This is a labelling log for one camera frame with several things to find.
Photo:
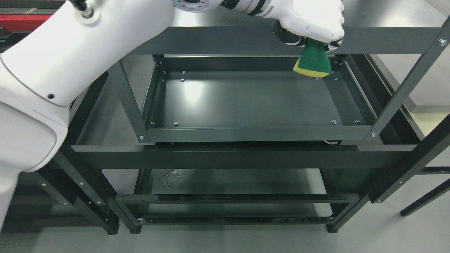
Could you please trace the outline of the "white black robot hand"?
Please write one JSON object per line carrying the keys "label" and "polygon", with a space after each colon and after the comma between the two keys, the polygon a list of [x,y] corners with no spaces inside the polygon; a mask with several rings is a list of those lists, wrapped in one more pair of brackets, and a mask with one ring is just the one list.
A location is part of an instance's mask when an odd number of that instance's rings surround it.
{"label": "white black robot hand", "polygon": [[330,52],[342,45],[344,9],[342,0],[269,0],[257,16],[275,19],[272,32],[286,45],[315,40]]}

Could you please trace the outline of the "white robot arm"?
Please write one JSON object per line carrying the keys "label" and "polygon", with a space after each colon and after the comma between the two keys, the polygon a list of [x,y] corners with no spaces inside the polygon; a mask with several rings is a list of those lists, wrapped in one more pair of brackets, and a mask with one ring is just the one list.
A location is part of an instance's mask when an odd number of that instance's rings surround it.
{"label": "white robot arm", "polygon": [[166,30],[175,10],[223,0],[66,0],[1,54],[1,224],[18,175],[46,165],[69,128],[69,106],[95,79]]}

